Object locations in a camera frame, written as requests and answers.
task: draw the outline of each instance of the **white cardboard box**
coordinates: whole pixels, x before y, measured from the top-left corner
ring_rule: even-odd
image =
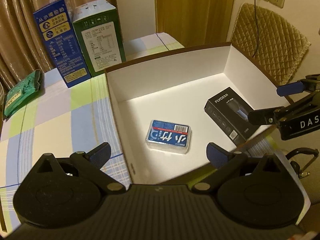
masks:
[[[207,164],[209,142],[236,149],[204,112],[207,100],[225,88],[231,87],[253,109],[289,105],[252,62],[223,43],[166,51],[107,69],[116,125],[134,183],[160,183]],[[145,137],[152,119],[190,125],[187,154],[149,149]],[[268,127],[261,126],[252,138]]]

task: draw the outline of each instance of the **white box lid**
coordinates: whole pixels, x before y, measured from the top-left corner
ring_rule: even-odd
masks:
[[[116,9],[112,4],[108,3],[106,0],[96,0],[93,2],[85,3],[78,6],[75,9],[75,14],[73,16],[73,22],[87,18],[91,15],[95,15],[101,12],[110,11]]]

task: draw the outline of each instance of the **quilted chair cover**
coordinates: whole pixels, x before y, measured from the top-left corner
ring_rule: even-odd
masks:
[[[255,59],[279,83],[289,82],[311,43],[282,16],[257,6],[259,49]],[[231,42],[253,55],[257,44],[254,5],[244,3],[238,12]]]

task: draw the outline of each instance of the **shaver image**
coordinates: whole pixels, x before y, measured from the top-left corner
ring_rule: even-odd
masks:
[[[231,98],[227,101],[227,105],[230,107],[232,111],[237,113],[242,119],[248,122],[248,111],[241,105],[237,100]]]

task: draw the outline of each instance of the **green snack bag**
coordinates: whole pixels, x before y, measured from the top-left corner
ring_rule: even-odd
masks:
[[[36,70],[10,89],[4,97],[3,120],[9,118],[38,95],[41,79],[42,72]]]

